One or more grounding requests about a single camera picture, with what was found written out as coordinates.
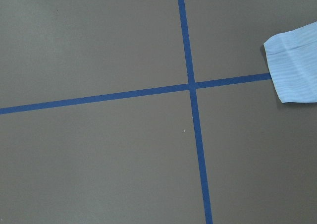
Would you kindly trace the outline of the light blue button shirt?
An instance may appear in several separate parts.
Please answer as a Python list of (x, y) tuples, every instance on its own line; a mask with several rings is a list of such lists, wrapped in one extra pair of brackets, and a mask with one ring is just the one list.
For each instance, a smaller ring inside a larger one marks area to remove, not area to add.
[(317, 23), (272, 36), (266, 60), (282, 103), (317, 101)]

